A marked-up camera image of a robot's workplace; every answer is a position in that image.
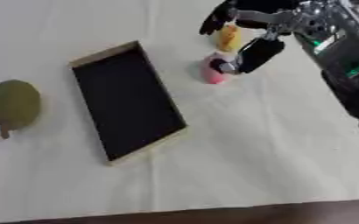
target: wooden tray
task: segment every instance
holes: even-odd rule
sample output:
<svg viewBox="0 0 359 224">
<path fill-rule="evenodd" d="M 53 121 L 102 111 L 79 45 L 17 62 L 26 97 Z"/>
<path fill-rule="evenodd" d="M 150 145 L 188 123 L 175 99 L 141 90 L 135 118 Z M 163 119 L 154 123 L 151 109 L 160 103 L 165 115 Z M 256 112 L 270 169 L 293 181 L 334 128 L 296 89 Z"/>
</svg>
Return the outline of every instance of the wooden tray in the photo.
<svg viewBox="0 0 359 224">
<path fill-rule="evenodd" d="M 138 42 L 78 59 L 71 66 L 110 162 L 186 128 Z"/>
</svg>

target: white table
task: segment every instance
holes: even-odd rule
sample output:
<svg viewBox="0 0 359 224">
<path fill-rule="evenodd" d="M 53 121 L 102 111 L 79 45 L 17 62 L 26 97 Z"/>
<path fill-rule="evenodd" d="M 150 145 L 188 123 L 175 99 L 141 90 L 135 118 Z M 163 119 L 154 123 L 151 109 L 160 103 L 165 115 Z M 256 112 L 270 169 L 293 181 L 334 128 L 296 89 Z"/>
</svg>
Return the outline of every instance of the white table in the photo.
<svg viewBox="0 0 359 224">
<path fill-rule="evenodd" d="M 0 221 L 359 199 L 359 128 L 292 39 L 255 73 L 198 78 L 220 0 L 0 0 L 0 81 L 44 97 L 0 139 Z M 257 31 L 244 31 L 244 41 Z M 67 62 L 141 39 L 188 132 L 109 167 Z"/>
</svg>

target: pink toy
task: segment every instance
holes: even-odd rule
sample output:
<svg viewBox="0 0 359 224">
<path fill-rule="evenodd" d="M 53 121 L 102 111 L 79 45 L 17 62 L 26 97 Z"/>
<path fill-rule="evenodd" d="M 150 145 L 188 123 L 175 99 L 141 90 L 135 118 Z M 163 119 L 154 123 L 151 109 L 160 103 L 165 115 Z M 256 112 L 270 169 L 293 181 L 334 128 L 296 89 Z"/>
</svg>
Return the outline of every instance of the pink toy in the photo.
<svg viewBox="0 0 359 224">
<path fill-rule="evenodd" d="M 223 55 L 215 52 L 212 55 L 206 57 L 202 61 L 201 75 L 206 82 L 208 82 L 210 84 L 219 84 L 227 79 L 227 76 L 228 76 L 227 74 L 219 73 L 209 66 L 209 63 L 211 62 L 211 60 L 222 59 L 222 58 L 223 58 Z"/>
</svg>

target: yellow rubber duck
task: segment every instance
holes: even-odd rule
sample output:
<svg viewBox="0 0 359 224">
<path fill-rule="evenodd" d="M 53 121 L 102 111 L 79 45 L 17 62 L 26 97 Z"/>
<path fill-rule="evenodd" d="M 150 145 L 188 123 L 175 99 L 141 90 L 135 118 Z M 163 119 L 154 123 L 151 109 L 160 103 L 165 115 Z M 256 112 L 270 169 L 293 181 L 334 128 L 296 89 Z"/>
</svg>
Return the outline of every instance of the yellow rubber duck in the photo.
<svg viewBox="0 0 359 224">
<path fill-rule="evenodd" d="M 226 24 L 218 32 L 217 38 L 217 47 L 222 52 L 230 53 L 241 47 L 241 32 L 233 24 Z"/>
</svg>

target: green light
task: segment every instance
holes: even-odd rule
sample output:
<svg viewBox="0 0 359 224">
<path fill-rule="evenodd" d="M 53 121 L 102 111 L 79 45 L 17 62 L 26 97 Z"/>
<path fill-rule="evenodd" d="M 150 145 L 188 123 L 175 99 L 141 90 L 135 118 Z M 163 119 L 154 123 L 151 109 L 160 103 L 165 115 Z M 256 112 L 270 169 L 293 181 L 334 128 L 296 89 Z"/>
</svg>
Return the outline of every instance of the green light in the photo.
<svg viewBox="0 0 359 224">
<path fill-rule="evenodd" d="M 314 41 L 313 43 L 314 43 L 316 46 L 321 45 L 321 42 L 319 42 L 319 41 Z"/>
<path fill-rule="evenodd" d="M 347 76 L 350 78 L 350 77 L 356 76 L 358 74 L 359 74 L 359 67 L 356 67 L 356 68 L 352 69 L 351 71 L 349 71 Z"/>
</svg>

